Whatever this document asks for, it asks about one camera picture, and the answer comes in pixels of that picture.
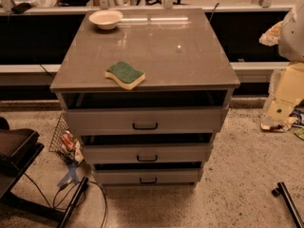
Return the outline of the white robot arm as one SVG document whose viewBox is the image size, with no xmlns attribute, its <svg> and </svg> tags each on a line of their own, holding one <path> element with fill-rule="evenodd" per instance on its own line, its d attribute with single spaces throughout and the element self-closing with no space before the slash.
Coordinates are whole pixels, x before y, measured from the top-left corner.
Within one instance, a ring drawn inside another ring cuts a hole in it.
<svg viewBox="0 0 304 228">
<path fill-rule="evenodd" d="M 284 17 L 278 43 L 279 54 L 289 61 L 304 61 L 304 0 L 296 4 Z"/>
</svg>

